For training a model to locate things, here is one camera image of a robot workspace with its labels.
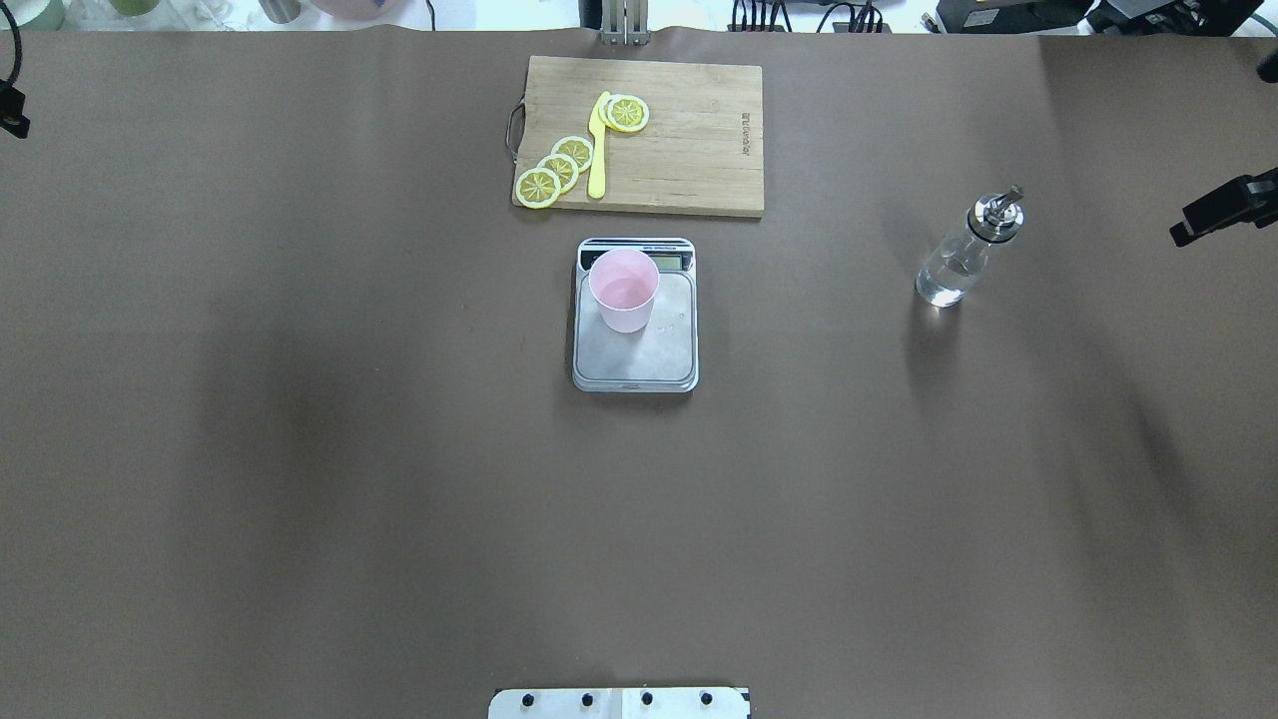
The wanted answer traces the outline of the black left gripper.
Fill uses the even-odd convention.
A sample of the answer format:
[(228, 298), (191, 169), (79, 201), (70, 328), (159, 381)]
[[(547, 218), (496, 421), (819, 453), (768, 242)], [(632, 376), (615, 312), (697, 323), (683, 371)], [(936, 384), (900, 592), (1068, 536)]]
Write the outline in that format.
[(26, 95), (13, 86), (4, 86), (0, 95), (0, 123), (3, 132), (15, 138), (29, 135), (31, 120), (26, 112)]

